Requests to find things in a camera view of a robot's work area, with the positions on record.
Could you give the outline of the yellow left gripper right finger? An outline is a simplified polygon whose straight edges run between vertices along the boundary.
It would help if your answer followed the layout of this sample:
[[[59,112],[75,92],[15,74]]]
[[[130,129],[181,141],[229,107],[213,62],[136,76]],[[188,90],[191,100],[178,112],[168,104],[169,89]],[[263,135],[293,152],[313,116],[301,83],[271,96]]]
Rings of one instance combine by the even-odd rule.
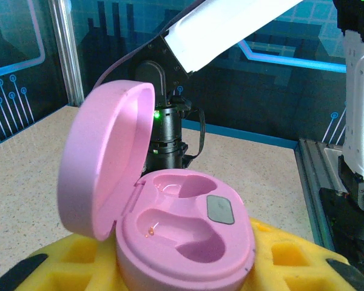
[[[255,218],[255,263],[246,290],[364,290],[364,275],[331,250]]]

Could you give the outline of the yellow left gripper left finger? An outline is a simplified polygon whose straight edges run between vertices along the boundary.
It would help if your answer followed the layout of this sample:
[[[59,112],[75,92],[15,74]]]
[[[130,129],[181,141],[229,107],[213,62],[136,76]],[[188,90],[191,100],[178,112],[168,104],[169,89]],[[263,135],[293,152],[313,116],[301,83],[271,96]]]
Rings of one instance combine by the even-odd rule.
[[[0,276],[0,290],[127,290],[116,239],[72,234],[21,260]]]

